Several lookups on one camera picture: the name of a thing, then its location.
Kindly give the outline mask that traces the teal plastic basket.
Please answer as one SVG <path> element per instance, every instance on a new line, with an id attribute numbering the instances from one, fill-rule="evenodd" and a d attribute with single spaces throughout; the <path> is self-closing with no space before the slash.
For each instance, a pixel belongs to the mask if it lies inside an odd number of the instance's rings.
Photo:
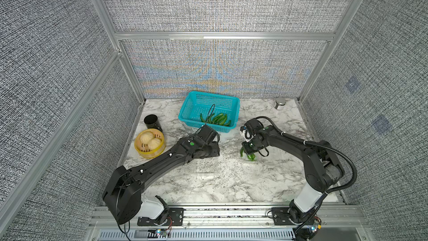
<path id="1" fill-rule="evenodd" d="M 217 132 L 229 133 L 237 126 L 239 111 L 240 99 L 236 97 L 192 91 L 186 97 L 178 118 L 189 127 L 200 128 L 203 125 L 208 125 Z M 213 113 L 216 116 L 220 113 L 225 113 L 228 115 L 232 124 L 229 127 L 225 127 L 202 123 L 200 121 L 201 113 L 203 116 L 208 116 Z"/>

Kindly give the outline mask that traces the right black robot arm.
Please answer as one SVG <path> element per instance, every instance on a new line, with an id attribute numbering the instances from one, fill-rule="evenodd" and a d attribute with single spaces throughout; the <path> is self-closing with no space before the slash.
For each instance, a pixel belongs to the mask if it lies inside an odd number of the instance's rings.
<path id="1" fill-rule="evenodd" d="M 326 141 L 314 142 L 290 135 L 278 128 L 268 117 L 260 116 L 240 127 L 245 141 L 241 153 L 252 156 L 268 147 L 278 148 L 297 159 L 304 166 L 306 183 L 300 193 L 290 202 L 286 212 L 290 222 L 301 226 L 309 222 L 332 192 L 351 187 L 358 172 L 351 159 L 331 147 Z"/>

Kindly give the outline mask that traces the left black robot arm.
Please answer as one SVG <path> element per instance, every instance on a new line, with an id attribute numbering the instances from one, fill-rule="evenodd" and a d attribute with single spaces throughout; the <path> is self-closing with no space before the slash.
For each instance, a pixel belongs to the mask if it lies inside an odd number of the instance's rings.
<path id="1" fill-rule="evenodd" d="M 142 193 L 162 176 L 194 159 L 218 157 L 220 135 L 209 126 L 180 138 L 160 156 L 130 169 L 120 166 L 112 173 L 102 199 L 119 225 L 128 223 L 147 203 Z"/>

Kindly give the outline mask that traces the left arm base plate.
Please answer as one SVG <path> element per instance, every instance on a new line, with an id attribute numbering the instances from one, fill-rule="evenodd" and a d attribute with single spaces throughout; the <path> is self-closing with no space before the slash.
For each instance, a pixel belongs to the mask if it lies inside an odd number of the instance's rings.
<path id="1" fill-rule="evenodd" d="M 168 213 L 163 212 L 157 219 L 138 217 L 138 226 L 182 226 L 184 218 L 184 208 L 170 208 Z"/>

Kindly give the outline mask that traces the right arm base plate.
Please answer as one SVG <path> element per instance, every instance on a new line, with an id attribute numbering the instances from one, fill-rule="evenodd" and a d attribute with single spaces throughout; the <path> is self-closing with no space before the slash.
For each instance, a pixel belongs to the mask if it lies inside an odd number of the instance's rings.
<path id="1" fill-rule="evenodd" d="M 276 226 L 300 225 L 302 223 L 302 219 L 300 218 L 300 211 L 297 208 L 272 208 L 271 214 L 274 225 Z"/>

